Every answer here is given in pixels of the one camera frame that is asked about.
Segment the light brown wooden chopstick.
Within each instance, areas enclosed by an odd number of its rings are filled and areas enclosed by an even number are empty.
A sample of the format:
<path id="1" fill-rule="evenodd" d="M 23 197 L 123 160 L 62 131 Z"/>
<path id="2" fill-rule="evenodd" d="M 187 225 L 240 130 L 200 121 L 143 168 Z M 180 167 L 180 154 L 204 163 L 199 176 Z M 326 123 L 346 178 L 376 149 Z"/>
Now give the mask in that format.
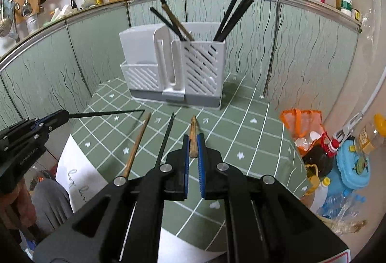
<path id="1" fill-rule="evenodd" d="M 125 177 L 126 179 L 129 178 L 129 175 L 130 175 L 130 172 L 131 172 L 131 168 L 132 168 L 132 165 L 133 165 L 133 162 L 135 160 L 135 156 L 138 152 L 138 149 L 139 149 L 139 145 L 141 143 L 141 140 L 143 138 L 143 135 L 145 133 L 145 130 L 146 130 L 146 127 L 150 121 L 150 118 L 151 118 L 151 113 L 148 113 L 146 118 L 145 118 L 145 121 L 144 123 L 142 124 L 141 126 L 141 129 L 140 129 L 140 132 L 135 140 L 135 143 L 134 143 L 134 146 L 133 148 L 131 149 L 130 151 L 130 155 L 128 157 L 128 161 L 126 163 L 126 166 L 124 168 L 124 171 L 123 171 L 123 177 Z"/>

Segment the white paper with writing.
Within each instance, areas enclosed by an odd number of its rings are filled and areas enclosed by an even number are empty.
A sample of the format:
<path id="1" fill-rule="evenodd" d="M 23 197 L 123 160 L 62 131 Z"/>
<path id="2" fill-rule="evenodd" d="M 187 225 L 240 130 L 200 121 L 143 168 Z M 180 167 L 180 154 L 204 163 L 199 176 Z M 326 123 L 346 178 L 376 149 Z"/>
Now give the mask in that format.
<path id="1" fill-rule="evenodd" d="M 56 181 L 67 191 L 73 212 L 107 185 L 72 136 L 67 139 L 58 161 Z M 220 255 L 221 252 L 201 250 L 161 229 L 159 262 L 207 262 Z"/>

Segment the green checkered table mat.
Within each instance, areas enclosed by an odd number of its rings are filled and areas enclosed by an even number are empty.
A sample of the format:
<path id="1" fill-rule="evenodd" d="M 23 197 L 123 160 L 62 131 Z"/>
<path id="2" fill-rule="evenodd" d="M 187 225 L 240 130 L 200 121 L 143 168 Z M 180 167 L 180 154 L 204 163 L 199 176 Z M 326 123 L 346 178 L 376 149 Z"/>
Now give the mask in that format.
<path id="1" fill-rule="evenodd" d="M 292 194 L 309 187 L 296 145 L 269 101 L 241 74 L 227 74 L 221 107 L 174 106 L 135 100 L 123 79 L 97 86 L 86 105 L 97 117 L 75 120 L 72 135 L 86 158 L 110 181 L 124 171 L 132 148 L 137 152 L 130 177 L 144 176 L 167 154 L 188 145 L 188 196 L 166 202 L 164 230 L 204 251 L 226 248 L 222 200 L 205 200 L 200 192 L 201 158 L 209 149 L 251 177 L 274 176 Z"/>

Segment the orange plastic bag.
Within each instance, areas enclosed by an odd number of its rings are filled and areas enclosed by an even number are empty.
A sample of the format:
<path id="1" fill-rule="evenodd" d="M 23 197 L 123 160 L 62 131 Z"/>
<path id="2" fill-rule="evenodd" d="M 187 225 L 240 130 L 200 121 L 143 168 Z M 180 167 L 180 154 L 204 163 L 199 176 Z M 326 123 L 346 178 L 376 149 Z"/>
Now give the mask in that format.
<path id="1" fill-rule="evenodd" d="M 284 110 L 280 120 L 289 131 L 300 155 L 305 156 L 325 133 L 323 116 L 319 110 Z"/>

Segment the dark soy sauce bottle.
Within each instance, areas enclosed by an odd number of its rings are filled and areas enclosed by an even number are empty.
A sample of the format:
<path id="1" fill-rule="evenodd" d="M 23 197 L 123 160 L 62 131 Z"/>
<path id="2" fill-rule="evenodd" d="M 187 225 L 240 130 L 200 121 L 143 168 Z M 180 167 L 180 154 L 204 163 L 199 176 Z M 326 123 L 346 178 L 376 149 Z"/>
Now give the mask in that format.
<path id="1" fill-rule="evenodd" d="M 319 178 L 323 178 L 331 172 L 338 149 L 339 141 L 335 138 L 330 139 L 325 132 L 303 156 L 303 162 L 316 165 Z"/>

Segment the white utensil holder rack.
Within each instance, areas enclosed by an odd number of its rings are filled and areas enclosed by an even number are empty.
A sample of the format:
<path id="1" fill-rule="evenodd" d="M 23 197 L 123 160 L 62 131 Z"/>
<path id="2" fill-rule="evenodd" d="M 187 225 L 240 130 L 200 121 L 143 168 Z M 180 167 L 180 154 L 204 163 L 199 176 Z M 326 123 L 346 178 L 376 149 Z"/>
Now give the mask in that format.
<path id="1" fill-rule="evenodd" d="M 226 43 L 213 40 L 217 22 L 184 22 L 193 36 L 181 41 L 165 24 L 140 25 L 119 34 L 120 65 L 136 100 L 219 109 Z"/>

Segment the clear plastic water bottle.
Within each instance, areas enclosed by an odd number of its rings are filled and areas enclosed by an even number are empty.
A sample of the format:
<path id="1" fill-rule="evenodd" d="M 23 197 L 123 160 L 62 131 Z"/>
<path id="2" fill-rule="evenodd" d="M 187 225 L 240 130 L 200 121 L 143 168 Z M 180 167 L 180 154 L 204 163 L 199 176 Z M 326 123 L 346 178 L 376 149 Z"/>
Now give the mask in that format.
<path id="1" fill-rule="evenodd" d="M 360 213 L 366 197 L 357 194 L 355 191 L 345 189 L 339 194 L 329 196 L 317 215 L 331 220 L 354 219 Z"/>

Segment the blue plastic container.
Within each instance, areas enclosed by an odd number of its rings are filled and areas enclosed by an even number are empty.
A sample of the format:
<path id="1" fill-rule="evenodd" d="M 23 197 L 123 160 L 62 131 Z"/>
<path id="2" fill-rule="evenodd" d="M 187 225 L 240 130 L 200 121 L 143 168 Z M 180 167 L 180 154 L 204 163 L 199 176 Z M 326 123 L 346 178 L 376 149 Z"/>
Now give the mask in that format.
<path id="1" fill-rule="evenodd" d="M 361 190 L 368 186 L 371 177 L 369 158 L 359 155 L 353 140 L 344 141 L 340 146 L 331 172 L 327 175 L 331 184 L 328 186 L 327 197 L 341 194 L 344 190 Z"/>

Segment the dark chopstick in holder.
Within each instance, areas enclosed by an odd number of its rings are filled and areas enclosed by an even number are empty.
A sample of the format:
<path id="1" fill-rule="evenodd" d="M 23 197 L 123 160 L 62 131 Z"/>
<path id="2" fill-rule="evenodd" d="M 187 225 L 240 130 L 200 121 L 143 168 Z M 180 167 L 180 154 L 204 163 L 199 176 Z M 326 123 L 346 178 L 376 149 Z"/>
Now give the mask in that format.
<path id="1" fill-rule="evenodd" d="M 159 13 L 154 7 L 150 7 L 149 10 L 161 21 L 163 22 L 170 30 L 172 30 L 181 41 L 185 41 L 184 36 L 180 32 L 179 28 L 176 26 L 176 24 L 169 22 L 164 16 Z"/>

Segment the brown chopstick in holder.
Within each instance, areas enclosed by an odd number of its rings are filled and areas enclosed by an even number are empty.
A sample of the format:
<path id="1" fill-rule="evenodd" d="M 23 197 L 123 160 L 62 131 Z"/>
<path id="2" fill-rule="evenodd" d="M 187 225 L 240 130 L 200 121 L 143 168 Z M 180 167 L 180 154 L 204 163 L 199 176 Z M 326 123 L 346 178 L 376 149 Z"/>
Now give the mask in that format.
<path id="1" fill-rule="evenodd" d="M 194 41 L 194 38 L 193 36 L 188 32 L 188 30 L 182 25 L 182 23 L 175 17 L 175 15 L 173 14 L 173 12 L 169 9 L 169 6 L 164 3 L 162 5 L 162 8 L 163 10 L 167 13 L 167 15 L 169 16 L 169 19 L 172 20 L 172 23 L 174 25 L 176 25 L 180 31 L 183 32 L 183 34 L 190 40 L 190 41 Z"/>

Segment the yellow cap bottle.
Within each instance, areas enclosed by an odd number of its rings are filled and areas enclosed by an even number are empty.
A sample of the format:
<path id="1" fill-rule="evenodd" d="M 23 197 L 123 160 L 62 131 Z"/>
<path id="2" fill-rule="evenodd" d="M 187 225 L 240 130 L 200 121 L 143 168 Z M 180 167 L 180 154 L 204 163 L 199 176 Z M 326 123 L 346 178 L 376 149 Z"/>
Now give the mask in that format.
<path id="1" fill-rule="evenodd" d="M 355 139 L 355 150 L 359 155 L 369 156 L 373 150 L 379 148 L 386 134 L 385 117 L 378 113 L 368 122 Z"/>

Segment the green label bottle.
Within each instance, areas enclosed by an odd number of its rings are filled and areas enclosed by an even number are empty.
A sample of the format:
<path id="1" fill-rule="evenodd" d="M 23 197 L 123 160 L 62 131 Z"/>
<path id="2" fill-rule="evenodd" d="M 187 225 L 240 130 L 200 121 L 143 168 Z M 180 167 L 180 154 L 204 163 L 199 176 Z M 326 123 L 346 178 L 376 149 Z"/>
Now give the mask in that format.
<path id="1" fill-rule="evenodd" d="M 352 0 L 341 0 L 340 11 L 345 15 L 352 16 Z"/>

